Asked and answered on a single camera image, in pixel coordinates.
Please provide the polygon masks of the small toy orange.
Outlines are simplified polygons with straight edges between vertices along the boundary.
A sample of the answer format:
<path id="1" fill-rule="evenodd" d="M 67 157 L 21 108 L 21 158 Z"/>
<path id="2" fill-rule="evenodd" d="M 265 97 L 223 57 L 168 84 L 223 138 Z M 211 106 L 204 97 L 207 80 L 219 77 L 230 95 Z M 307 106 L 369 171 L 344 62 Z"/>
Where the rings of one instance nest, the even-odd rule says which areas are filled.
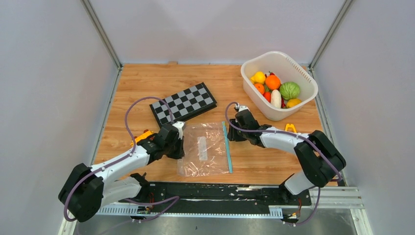
<path id="1" fill-rule="evenodd" d="M 264 87 L 264 85 L 263 85 L 263 84 L 260 84 L 260 83 L 255 83 L 255 84 L 254 84 L 254 87 L 258 90 L 258 92 L 259 92 L 261 95 L 263 95 L 263 94 L 266 92 L 265 87 Z"/>

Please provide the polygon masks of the clear zip top bag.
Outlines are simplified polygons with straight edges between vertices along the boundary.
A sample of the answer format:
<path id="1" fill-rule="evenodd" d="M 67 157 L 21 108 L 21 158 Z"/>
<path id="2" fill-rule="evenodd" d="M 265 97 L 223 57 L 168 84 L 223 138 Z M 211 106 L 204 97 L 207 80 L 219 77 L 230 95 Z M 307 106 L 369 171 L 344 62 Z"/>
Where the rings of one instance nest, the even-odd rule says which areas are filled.
<path id="1" fill-rule="evenodd" d="M 184 156 L 178 160 L 182 177 L 233 173 L 225 122 L 188 124 L 184 130 Z"/>

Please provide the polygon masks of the large toy orange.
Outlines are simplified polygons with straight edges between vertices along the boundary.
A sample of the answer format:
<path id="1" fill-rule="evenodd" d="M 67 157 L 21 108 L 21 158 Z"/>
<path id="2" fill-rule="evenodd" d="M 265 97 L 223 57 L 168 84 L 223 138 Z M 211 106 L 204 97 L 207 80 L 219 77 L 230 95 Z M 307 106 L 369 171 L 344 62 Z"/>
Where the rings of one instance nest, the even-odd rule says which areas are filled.
<path id="1" fill-rule="evenodd" d="M 265 80 L 265 85 L 270 90 L 278 90 L 281 86 L 281 81 L 276 75 L 269 75 Z"/>

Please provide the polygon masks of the green toy cabbage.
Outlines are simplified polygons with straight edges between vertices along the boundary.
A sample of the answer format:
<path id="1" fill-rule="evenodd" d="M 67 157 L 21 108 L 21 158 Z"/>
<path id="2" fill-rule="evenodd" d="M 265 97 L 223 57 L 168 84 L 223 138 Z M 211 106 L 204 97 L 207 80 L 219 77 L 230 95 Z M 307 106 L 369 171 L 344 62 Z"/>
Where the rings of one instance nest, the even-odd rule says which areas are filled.
<path id="1" fill-rule="evenodd" d="M 295 99 L 300 94 L 300 87 L 295 82 L 285 82 L 281 84 L 279 92 L 285 100 Z"/>

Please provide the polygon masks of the white plastic basket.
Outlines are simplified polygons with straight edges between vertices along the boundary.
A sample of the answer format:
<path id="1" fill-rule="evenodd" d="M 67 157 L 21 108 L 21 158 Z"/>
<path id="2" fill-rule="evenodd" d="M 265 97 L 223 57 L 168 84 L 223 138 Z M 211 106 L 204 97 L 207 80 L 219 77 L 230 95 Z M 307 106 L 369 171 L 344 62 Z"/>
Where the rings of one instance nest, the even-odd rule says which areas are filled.
<path id="1" fill-rule="evenodd" d="M 300 87 L 299 99 L 301 103 L 288 109 L 271 105 L 250 81 L 250 78 L 259 71 L 273 72 L 282 83 L 297 83 Z M 318 85 L 313 77 L 290 56 L 280 51 L 269 51 L 246 61 L 242 64 L 240 72 L 243 77 L 245 93 L 261 113 L 272 121 L 280 121 L 294 114 L 318 94 Z"/>

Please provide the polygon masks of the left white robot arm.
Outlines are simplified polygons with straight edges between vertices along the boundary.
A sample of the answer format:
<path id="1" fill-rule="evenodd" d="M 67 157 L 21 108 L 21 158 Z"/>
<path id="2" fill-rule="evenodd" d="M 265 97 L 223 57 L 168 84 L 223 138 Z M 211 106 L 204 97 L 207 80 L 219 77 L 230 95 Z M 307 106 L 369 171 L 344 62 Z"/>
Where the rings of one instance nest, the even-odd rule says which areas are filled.
<path id="1" fill-rule="evenodd" d="M 119 200 L 134 198 L 145 202 L 150 189 L 144 176 L 132 174 L 124 180 L 120 178 L 163 156 L 176 160 L 182 158 L 184 129 L 183 121 L 165 124 L 158 133 L 138 141 L 131 149 L 106 162 L 75 166 L 58 194 L 64 205 L 65 219 L 85 222 L 103 206 Z"/>

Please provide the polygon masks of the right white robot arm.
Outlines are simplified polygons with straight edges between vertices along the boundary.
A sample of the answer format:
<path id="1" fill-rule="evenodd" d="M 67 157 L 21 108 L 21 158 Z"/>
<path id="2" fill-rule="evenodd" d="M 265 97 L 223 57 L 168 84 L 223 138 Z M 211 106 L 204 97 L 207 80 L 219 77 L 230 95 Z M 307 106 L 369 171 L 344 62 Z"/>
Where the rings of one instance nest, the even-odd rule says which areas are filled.
<path id="1" fill-rule="evenodd" d="M 324 132 L 311 134 L 279 130 L 271 125 L 259 125 L 248 108 L 239 108 L 229 120 L 229 140 L 249 141 L 262 148 L 279 149 L 296 155 L 301 171 L 288 177 L 282 184 L 279 197 L 292 204 L 299 194 L 313 187 L 323 188 L 335 177 L 342 180 L 341 170 L 346 161 Z"/>

